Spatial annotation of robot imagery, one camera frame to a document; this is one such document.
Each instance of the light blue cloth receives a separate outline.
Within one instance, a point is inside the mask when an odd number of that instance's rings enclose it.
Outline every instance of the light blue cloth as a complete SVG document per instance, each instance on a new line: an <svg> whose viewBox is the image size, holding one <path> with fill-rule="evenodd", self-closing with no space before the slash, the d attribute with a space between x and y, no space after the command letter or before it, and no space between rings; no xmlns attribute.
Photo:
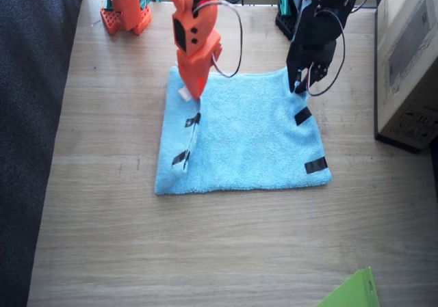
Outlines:
<svg viewBox="0 0 438 307"><path fill-rule="evenodd" d="M155 192L291 189L331 181L328 168L308 174L324 157L313 116L297 126L307 93L291 94L284 68L224 78L211 73L200 102L185 102L177 68L170 70ZM199 124L190 124L197 113ZM189 150L190 156L174 163Z"/></svg>

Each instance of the gray couch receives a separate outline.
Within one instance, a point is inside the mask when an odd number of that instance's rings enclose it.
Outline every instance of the gray couch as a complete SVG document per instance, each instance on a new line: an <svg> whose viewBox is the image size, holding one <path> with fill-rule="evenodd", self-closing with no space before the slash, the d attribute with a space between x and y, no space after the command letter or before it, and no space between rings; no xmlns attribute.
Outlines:
<svg viewBox="0 0 438 307"><path fill-rule="evenodd" d="M25 306L82 0L0 0L0 306Z"/></svg>

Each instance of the orange robot base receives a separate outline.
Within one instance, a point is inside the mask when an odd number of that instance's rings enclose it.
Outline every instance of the orange robot base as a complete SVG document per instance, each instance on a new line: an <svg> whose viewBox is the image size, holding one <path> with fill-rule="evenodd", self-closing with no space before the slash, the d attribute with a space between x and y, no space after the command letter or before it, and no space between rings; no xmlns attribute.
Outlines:
<svg viewBox="0 0 438 307"><path fill-rule="evenodd" d="M102 21L110 35L118 30L133 30L140 35L152 19L151 10L140 7L140 0L111 0L112 11L101 9Z"/></svg>
<svg viewBox="0 0 438 307"><path fill-rule="evenodd" d="M115 11L105 11L103 8L101 9L101 16L103 24L106 26L108 33L113 36L116 34L118 30L134 31L134 34L139 36L144 28L152 20L152 13L149 7L146 7L141 13L140 23L138 23L134 28L126 29L123 26L123 22L121 21L121 17L123 14L119 14Z"/></svg>

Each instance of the green paper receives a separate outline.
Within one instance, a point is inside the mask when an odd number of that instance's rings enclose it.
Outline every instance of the green paper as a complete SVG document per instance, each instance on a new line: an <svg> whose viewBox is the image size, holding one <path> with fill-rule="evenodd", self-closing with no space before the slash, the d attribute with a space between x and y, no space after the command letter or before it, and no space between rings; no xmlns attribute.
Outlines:
<svg viewBox="0 0 438 307"><path fill-rule="evenodd" d="M380 307L371 268L358 270L317 307Z"/></svg>
<svg viewBox="0 0 438 307"><path fill-rule="evenodd" d="M281 16L291 16L292 15L288 0L279 0L278 7L280 9Z"/></svg>

